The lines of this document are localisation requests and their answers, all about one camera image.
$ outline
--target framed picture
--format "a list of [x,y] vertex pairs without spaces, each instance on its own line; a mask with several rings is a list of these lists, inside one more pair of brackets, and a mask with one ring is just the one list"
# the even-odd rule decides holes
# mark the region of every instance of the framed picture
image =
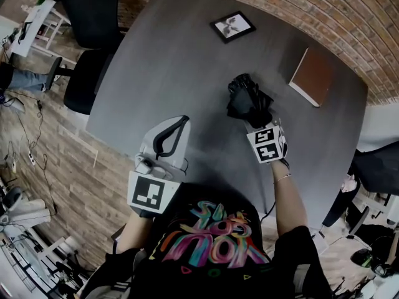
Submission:
[[211,22],[211,27],[216,31],[224,43],[231,42],[256,30],[253,24],[249,22],[247,17],[241,11]]

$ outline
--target person's leg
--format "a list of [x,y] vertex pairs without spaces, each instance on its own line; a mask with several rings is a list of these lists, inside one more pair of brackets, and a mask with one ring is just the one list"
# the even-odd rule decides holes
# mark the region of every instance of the person's leg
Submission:
[[46,85],[47,74],[37,74],[28,70],[14,69],[9,90],[23,88],[30,91],[41,91]]

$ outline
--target book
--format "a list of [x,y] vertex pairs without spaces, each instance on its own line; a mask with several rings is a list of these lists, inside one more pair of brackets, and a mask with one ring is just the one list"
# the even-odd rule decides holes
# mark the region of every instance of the book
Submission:
[[289,82],[313,106],[323,104],[332,82],[332,67],[317,50],[307,48]]

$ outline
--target table top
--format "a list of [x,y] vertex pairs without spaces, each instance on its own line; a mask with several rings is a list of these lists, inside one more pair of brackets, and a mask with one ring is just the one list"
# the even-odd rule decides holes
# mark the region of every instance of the table top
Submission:
[[26,57],[32,43],[35,41],[36,35],[39,32],[44,20],[49,15],[51,9],[54,7],[54,0],[45,0],[40,6],[34,6],[28,14],[25,22],[32,22],[27,28],[25,39],[18,43],[21,31],[15,37],[11,46],[11,52]]
[[[256,31],[224,44],[209,24],[236,11]],[[334,68],[320,108],[287,84],[308,46]],[[104,76],[87,130],[134,157],[150,128],[188,115],[186,182],[233,187],[266,212],[274,202],[271,169],[257,162],[243,121],[226,114],[228,83],[244,72],[274,99],[271,111],[286,132],[287,160],[309,225],[320,227],[355,152],[367,88],[315,40],[254,7],[234,0],[151,0]]]

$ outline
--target cable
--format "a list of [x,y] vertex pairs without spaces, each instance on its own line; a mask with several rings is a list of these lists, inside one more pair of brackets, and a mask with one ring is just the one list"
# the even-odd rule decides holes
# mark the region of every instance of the cable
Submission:
[[358,240],[357,238],[355,238],[354,235],[348,235],[348,236],[339,237],[337,240],[333,241],[333,242],[329,245],[329,247],[331,247],[332,245],[334,245],[338,240],[340,240],[340,239],[342,239],[342,238],[346,238],[346,239],[349,239],[349,240],[356,240],[358,243],[362,244],[362,245],[363,245],[364,247],[366,247],[367,249],[369,249],[369,248],[371,247],[371,245],[368,246],[368,245],[366,245],[365,243],[363,243],[362,241],[360,241],[360,240]]
[[16,224],[16,222],[23,222],[23,221],[30,221],[32,219],[38,219],[38,218],[45,218],[45,217],[53,217],[56,214],[50,214],[50,215],[44,215],[44,216],[39,216],[39,217],[32,217],[32,218],[27,218],[27,219],[20,219],[19,221],[12,221],[12,222],[8,222],[7,224],[0,224],[0,226],[10,226],[10,225],[18,225],[23,227],[26,230],[26,227],[20,224]]
[[27,142],[28,142],[29,152],[32,154],[33,153],[33,149],[37,146],[37,143],[39,142],[39,139],[40,139],[40,137],[42,135],[42,124],[43,124],[43,121],[44,121],[43,113],[42,113],[41,110],[39,110],[39,112],[37,113],[37,117],[41,119],[40,120],[40,124],[39,124],[39,135],[37,136],[36,140],[32,141],[32,142],[29,140],[29,137],[28,137],[28,135],[26,133],[25,126],[22,123],[21,118],[19,117],[18,113],[17,113],[17,116],[18,116],[18,120],[19,120],[22,128],[24,129],[24,133],[25,133],[25,136],[26,136],[26,139],[27,139]]
[[10,98],[8,101],[2,102],[1,105],[3,105],[4,107],[10,107],[10,106],[12,106],[12,104],[14,104],[14,102],[15,102],[16,100],[17,100],[16,98],[12,97],[12,98]]
[[6,90],[6,92],[14,93],[14,94],[17,94],[17,95],[22,95],[23,97],[31,98],[31,99],[37,101],[37,98],[30,97],[30,96],[25,95],[25,94],[23,94],[23,93],[18,93],[18,92],[15,92],[15,91],[10,91],[10,90],[8,90],[8,89]]
[[335,240],[331,244],[329,244],[329,247],[333,246],[338,240],[341,240],[342,238],[347,238],[347,236],[339,237],[337,240]]
[[41,118],[40,124],[39,124],[39,136],[36,138],[35,141],[33,141],[32,143],[29,144],[29,150],[31,151],[31,153],[33,152],[33,149],[36,147],[37,143],[39,142],[40,136],[42,135],[41,128],[42,128],[42,124],[43,124],[43,114],[42,114],[41,110],[39,110],[37,117]]
[[272,212],[272,210],[274,209],[275,206],[276,206],[276,202],[274,202],[273,206],[270,208],[270,211],[267,212],[266,215],[263,216],[263,217],[261,218],[261,224],[262,224],[262,221],[263,221],[267,216],[270,215],[270,213]]
[[7,159],[10,158],[10,157],[15,161],[16,152],[14,151],[14,144],[12,143],[12,141],[8,142],[7,155],[1,161],[7,161]]
[[17,157],[17,160],[15,161],[15,163],[17,163],[19,161],[19,157],[21,155],[21,143],[22,143],[23,138],[24,138],[24,135],[22,135],[21,139],[19,140],[18,157]]
[[24,236],[24,238],[21,238],[21,239],[18,239],[18,240],[13,240],[10,245],[14,245],[16,242],[20,242],[21,240],[27,239],[27,236],[25,236],[25,235],[22,235],[22,236]]
[[185,161],[187,162],[187,167],[186,167],[186,169],[185,169],[183,172],[184,172],[184,174],[187,176],[187,169],[188,169],[188,159],[186,159],[186,158],[185,158]]
[[47,176],[46,176],[46,169],[47,169],[47,162],[48,162],[48,160],[49,160],[49,157],[47,156],[47,154],[43,154],[43,162],[44,162],[44,166],[42,167],[42,166],[40,166],[40,164],[36,161],[36,164],[38,165],[38,167],[43,171],[43,175],[44,175],[44,179],[46,180],[46,183],[47,183],[47,187],[49,188],[49,195],[50,195],[50,198],[51,198],[51,201],[52,201],[52,207],[53,207],[53,209],[54,209],[54,214],[51,214],[52,216],[55,216],[55,215],[57,215],[58,214],[58,208],[57,208],[57,205],[55,204],[55,202],[54,202],[54,198],[52,197],[52,194],[51,194],[51,185],[50,185],[50,182],[49,182],[49,180],[47,179]]
[[373,243],[370,245],[370,247],[371,247],[372,245],[374,245],[374,243],[376,243],[378,239],[384,238],[384,237],[387,237],[387,238],[390,238],[390,239],[392,238],[392,236],[380,236],[379,238],[377,238],[376,240],[373,241]]
[[[41,117],[41,122],[40,122],[40,125],[39,125],[39,136],[38,136],[37,139],[36,139],[35,141],[33,141],[33,142],[30,142],[30,141],[29,141],[29,137],[28,137],[28,135],[27,135],[27,133],[26,133],[25,127],[24,127],[24,125],[23,125],[23,123],[22,123],[22,121],[21,121],[21,118],[19,117],[19,114],[17,114],[18,120],[19,120],[19,122],[20,122],[22,128],[24,129],[24,133],[25,133],[25,136],[26,136],[26,139],[27,139],[27,142],[28,142],[28,148],[29,148],[30,154],[32,154],[32,150],[37,146],[37,143],[39,142],[40,136],[41,136],[41,134],[42,134],[42,132],[41,132],[41,126],[42,126],[42,124],[43,124],[43,114],[42,114],[42,110],[41,110],[40,101],[37,101],[37,105],[38,105],[38,108],[39,108],[39,112],[38,112],[38,114],[37,114],[37,117],[39,117],[39,118]],[[47,154],[44,153],[44,154],[43,154],[44,166],[42,167],[37,161],[36,161],[36,163],[37,163],[38,167],[43,171],[44,179],[46,180],[47,187],[49,188],[49,195],[50,195],[50,198],[51,198],[51,201],[52,201],[52,207],[53,207],[53,209],[54,209],[54,214],[51,214],[51,215],[52,215],[52,216],[55,216],[55,215],[58,214],[58,208],[57,208],[57,205],[56,205],[55,202],[54,202],[54,198],[52,197],[52,194],[51,194],[51,185],[50,185],[50,182],[49,182],[49,180],[47,179],[47,176],[46,176],[46,169],[47,169],[47,162],[48,162],[48,160],[49,160],[49,157],[47,156]]]

